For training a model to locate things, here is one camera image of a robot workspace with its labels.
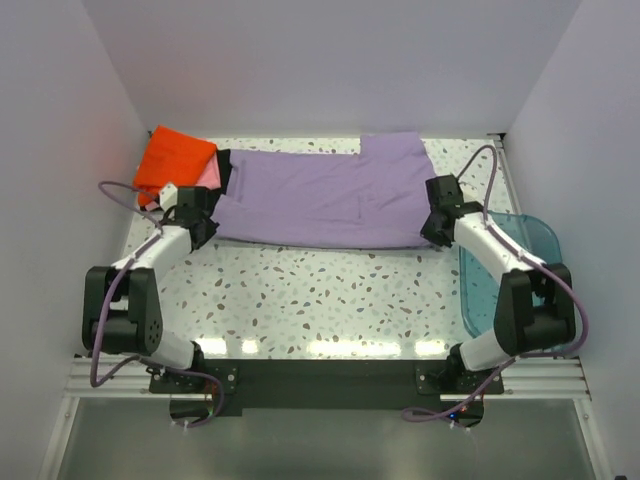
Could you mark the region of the lilac polo shirt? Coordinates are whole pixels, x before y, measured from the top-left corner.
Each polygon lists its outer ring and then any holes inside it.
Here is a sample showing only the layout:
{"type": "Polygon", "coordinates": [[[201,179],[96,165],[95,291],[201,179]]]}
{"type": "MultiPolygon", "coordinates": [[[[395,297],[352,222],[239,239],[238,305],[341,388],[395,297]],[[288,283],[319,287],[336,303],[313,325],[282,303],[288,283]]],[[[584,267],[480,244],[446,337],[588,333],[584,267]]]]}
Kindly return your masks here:
{"type": "Polygon", "coordinates": [[[329,249],[426,245],[433,163],[415,132],[364,135],[355,154],[230,149],[217,236],[329,249]]]}

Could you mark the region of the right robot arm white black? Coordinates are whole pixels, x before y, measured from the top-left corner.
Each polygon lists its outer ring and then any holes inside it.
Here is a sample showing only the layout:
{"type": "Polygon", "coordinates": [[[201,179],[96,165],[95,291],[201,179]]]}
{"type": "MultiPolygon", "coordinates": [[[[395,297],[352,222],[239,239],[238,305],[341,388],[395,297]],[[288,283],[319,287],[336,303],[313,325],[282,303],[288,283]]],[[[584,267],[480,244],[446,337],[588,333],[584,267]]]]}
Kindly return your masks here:
{"type": "Polygon", "coordinates": [[[467,201],[453,175],[425,182],[430,213],[421,236],[436,246],[458,244],[469,251],[499,286],[493,326],[451,348],[445,379],[459,393],[481,380],[481,371],[575,339],[571,275],[522,248],[477,201],[467,201]]]}

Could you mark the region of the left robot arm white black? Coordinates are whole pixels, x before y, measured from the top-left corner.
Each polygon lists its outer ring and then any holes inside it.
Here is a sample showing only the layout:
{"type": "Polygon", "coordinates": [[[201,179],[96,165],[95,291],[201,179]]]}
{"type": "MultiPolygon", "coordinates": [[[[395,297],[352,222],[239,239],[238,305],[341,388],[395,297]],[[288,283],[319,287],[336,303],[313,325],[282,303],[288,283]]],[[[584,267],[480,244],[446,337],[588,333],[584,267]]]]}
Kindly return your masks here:
{"type": "Polygon", "coordinates": [[[159,281],[181,260],[203,247],[216,233],[212,219],[219,189],[179,187],[153,218],[150,237],[110,266],[95,266],[85,277],[81,338],[92,354],[129,354],[171,368],[173,382],[185,392],[200,390],[207,380],[201,347],[163,326],[159,281]]]}

